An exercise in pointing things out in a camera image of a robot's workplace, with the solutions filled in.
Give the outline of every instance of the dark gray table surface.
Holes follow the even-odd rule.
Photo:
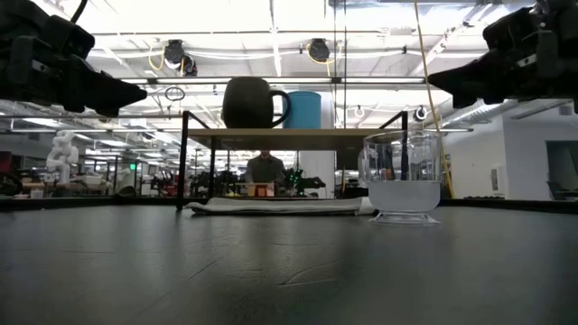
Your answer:
[[[0,324],[578,324],[578,218],[0,213]]]

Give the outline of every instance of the shelf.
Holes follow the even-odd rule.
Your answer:
[[[192,129],[189,137],[217,150],[361,150],[363,138],[380,129]]]

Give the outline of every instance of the man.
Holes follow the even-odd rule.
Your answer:
[[[247,163],[245,182],[250,186],[253,183],[274,182],[275,194],[284,183],[283,162],[271,155],[268,150],[262,150],[258,157]]]

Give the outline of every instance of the gray shirt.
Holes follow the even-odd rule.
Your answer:
[[[259,155],[247,163],[245,181],[249,183],[274,181],[277,184],[283,184],[285,178],[284,169],[285,167],[280,159],[271,155],[267,158]]]

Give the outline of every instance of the glass base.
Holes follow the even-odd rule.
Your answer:
[[[405,213],[380,211],[378,216],[371,218],[369,222],[378,225],[429,227],[438,225],[440,222],[426,213]]]

